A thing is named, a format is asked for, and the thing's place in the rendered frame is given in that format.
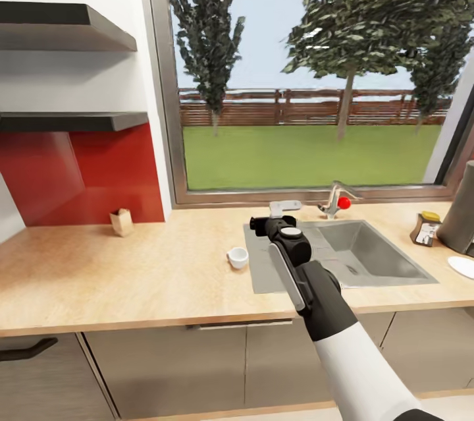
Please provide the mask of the saucer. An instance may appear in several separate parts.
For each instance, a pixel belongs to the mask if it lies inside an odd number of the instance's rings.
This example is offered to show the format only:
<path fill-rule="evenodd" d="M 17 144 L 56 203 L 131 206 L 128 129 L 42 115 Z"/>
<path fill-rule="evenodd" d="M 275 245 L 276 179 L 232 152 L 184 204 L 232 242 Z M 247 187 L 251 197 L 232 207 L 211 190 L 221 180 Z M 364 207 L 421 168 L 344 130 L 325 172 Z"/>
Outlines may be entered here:
<path fill-rule="evenodd" d="M 463 257 L 449 257 L 447 262 L 459 273 L 474 279 L 474 261 Z"/>

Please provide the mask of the coffee cup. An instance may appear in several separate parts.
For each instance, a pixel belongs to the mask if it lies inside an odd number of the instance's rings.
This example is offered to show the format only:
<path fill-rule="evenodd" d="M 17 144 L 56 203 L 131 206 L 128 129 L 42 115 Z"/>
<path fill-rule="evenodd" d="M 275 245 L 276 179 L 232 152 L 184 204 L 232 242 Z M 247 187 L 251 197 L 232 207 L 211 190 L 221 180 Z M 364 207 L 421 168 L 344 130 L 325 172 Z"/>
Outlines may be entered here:
<path fill-rule="evenodd" d="M 248 262 L 248 251 L 243 248 L 234 248 L 226 254 L 228 261 L 236 269 L 242 269 Z"/>

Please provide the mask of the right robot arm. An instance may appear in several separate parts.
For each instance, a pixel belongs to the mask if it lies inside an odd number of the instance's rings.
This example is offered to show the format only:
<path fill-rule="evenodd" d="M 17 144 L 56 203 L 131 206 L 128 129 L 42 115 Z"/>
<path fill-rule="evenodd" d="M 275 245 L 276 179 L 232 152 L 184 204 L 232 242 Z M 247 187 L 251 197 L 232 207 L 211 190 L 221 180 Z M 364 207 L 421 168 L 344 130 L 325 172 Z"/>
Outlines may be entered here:
<path fill-rule="evenodd" d="M 310 260 L 311 245 L 295 217 L 299 200 L 270 202 L 268 217 L 251 217 L 298 315 L 304 318 L 342 421 L 444 421 L 429 414 L 389 366 L 342 297 L 335 275 Z"/>

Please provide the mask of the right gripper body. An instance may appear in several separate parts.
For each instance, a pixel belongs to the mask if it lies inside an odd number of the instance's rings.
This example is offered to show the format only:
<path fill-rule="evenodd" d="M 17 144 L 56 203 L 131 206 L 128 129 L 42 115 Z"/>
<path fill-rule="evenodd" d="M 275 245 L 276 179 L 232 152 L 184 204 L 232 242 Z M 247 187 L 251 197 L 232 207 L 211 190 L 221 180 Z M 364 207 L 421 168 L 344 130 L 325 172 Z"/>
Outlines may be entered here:
<path fill-rule="evenodd" d="M 283 223 L 283 225 L 295 226 L 295 217 L 282 215 L 281 219 L 279 218 L 270 218 L 270 217 L 256 217 L 254 220 L 255 223 L 255 234 L 257 237 L 269 237 L 270 239 L 270 229 L 278 223 Z"/>

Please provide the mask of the bottle of coffee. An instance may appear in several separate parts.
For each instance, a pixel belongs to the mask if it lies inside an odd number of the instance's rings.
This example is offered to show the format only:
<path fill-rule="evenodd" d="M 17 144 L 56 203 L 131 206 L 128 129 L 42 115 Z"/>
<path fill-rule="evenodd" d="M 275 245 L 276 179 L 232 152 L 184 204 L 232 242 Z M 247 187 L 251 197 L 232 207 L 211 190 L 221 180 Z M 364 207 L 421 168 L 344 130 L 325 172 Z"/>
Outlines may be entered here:
<path fill-rule="evenodd" d="M 414 244 L 432 247 L 433 236 L 441 225 L 440 216 L 436 213 L 429 211 L 418 213 L 417 226 L 410 233 L 410 238 Z"/>

